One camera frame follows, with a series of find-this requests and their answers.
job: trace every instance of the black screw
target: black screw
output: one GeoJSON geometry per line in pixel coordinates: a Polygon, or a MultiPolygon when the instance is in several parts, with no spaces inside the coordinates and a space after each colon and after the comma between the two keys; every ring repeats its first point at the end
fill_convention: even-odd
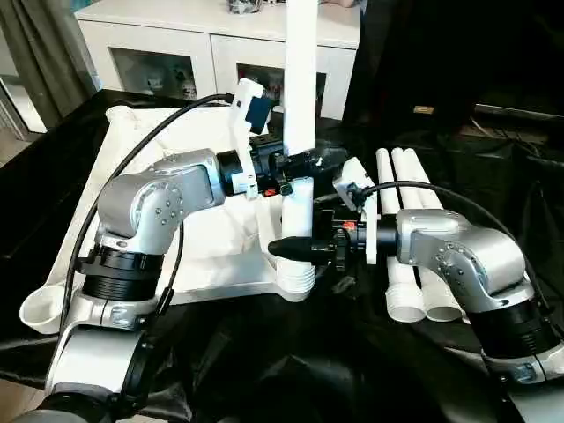
{"type": "Polygon", "coordinates": [[[280,194],[282,196],[289,196],[290,194],[292,194],[293,190],[292,190],[292,184],[288,183],[288,182],[282,182],[280,183],[280,194]]]}

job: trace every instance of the white cabinet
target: white cabinet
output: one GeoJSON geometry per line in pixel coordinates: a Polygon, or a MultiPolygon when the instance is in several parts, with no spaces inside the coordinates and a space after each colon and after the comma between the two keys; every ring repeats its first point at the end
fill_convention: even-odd
{"type": "MultiPolygon", "coordinates": [[[[226,0],[101,0],[77,19],[104,88],[193,100],[232,93],[244,76],[265,85],[283,109],[283,4],[238,16],[227,12],[226,0]]],[[[359,34],[359,7],[320,6],[322,117],[343,116],[359,34]]]]}

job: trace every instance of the vertical white pipe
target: vertical white pipe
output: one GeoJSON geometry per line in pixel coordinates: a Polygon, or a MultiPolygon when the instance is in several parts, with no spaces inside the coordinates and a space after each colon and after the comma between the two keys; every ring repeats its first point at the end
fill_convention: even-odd
{"type": "MultiPolygon", "coordinates": [[[[404,156],[409,163],[412,179],[417,182],[431,183],[425,169],[417,157],[417,153],[412,148],[408,148],[404,152],[404,156]]],[[[424,209],[440,209],[442,210],[442,203],[437,194],[430,189],[417,189],[419,192],[419,200],[423,204],[424,209]]]]}
{"type": "MultiPolygon", "coordinates": [[[[378,165],[378,181],[380,183],[393,182],[394,174],[391,169],[390,156],[385,148],[376,152],[378,165]]],[[[399,212],[399,200],[396,189],[384,189],[380,192],[383,214],[399,212]]],[[[425,304],[423,293],[417,286],[413,268],[401,264],[397,258],[388,257],[388,280],[390,285],[386,291],[386,308],[388,315],[404,323],[418,322],[425,318],[425,304]]]]}
{"type": "MultiPolygon", "coordinates": [[[[416,167],[416,164],[412,161],[412,155],[414,153],[415,152],[404,152],[401,148],[396,148],[392,151],[391,155],[398,180],[413,181],[416,180],[415,177],[417,175],[421,177],[420,172],[423,170],[423,167],[420,163],[420,168],[414,170],[416,167]]],[[[422,197],[419,196],[418,191],[423,191],[423,189],[400,189],[402,201],[406,209],[424,208],[421,204],[422,197]]],[[[429,196],[425,197],[425,199],[429,204],[432,204],[434,208],[436,208],[437,202],[438,204],[441,203],[438,197],[433,199],[432,196],[429,196]]],[[[425,310],[429,320],[435,322],[451,322],[462,317],[462,309],[450,291],[449,286],[436,273],[433,273],[429,269],[419,267],[419,278],[421,279],[425,310]]]]}
{"type": "MultiPolygon", "coordinates": [[[[315,147],[317,0],[286,0],[284,150],[288,155],[315,147]]],[[[311,236],[314,181],[292,183],[282,204],[282,236],[311,236]]],[[[280,258],[277,283],[290,301],[303,300],[315,282],[315,267],[280,258]]]]}

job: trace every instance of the black tablecloth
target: black tablecloth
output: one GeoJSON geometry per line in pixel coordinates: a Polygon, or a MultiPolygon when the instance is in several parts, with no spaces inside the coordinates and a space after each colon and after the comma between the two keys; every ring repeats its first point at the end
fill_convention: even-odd
{"type": "MultiPolygon", "coordinates": [[[[47,278],[108,127],[104,112],[117,104],[182,103],[102,91],[0,169],[0,274],[6,291],[0,377],[37,388],[44,383],[56,337],[21,324],[19,305],[47,278]]],[[[433,182],[502,219],[520,237],[561,316],[561,294],[554,291],[563,289],[564,171],[558,152],[541,149],[542,157],[532,158],[513,143],[428,132],[379,139],[369,128],[333,123],[319,126],[320,142],[345,145],[371,175],[377,148],[414,147],[433,182]]],[[[471,221],[489,223],[442,200],[471,221]]],[[[385,267],[360,267],[355,276],[356,285],[335,294],[329,273],[299,304],[263,295],[171,308],[160,333],[174,336],[176,347],[142,413],[174,421],[238,415],[242,421],[328,422],[383,416],[496,421],[501,410],[511,413],[494,383],[442,348],[477,352],[469,327],[393,323],[385,313],[385,267]]]]}

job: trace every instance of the gray curtain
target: gray curtain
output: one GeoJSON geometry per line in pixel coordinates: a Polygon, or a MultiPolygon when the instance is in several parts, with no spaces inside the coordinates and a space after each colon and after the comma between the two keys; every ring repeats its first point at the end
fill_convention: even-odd
{"type": "Polygon", "coordinates": [[[65,25],[63,15],[68,12],[60,1],[0,0],[4,37],[19,77],[48,128],[95,92],[85,61],[77,53],[77,40],[65,25]]]}

